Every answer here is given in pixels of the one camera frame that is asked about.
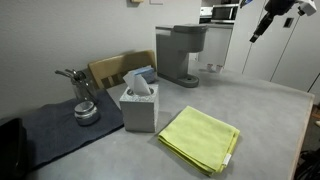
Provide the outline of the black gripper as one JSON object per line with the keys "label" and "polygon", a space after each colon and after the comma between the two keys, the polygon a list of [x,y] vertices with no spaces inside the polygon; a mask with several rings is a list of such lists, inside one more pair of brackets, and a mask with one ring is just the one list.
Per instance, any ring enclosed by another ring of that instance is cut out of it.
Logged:
{"label": "black gripper", "polygon": [[255,43],[256,40],[266,31],[266,29],[273,22],[274,16],[270,13],[266,13],[262,20],[259,22],[253,36],[250,38],[250,42]]}

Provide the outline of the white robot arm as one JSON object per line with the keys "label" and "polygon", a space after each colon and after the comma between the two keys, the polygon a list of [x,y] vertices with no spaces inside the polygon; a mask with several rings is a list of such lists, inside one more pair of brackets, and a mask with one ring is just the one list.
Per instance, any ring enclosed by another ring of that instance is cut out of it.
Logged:
{"label": "white robot arm", "polygon": [[271,25],[274,17],[282,16],[287,13],[295,3],[296,0],[268,0],[264,7],[266,14],[259,22],[256,30],[250,38],[250,42],[255,43],[256,40],[263,35],[267,28]]}

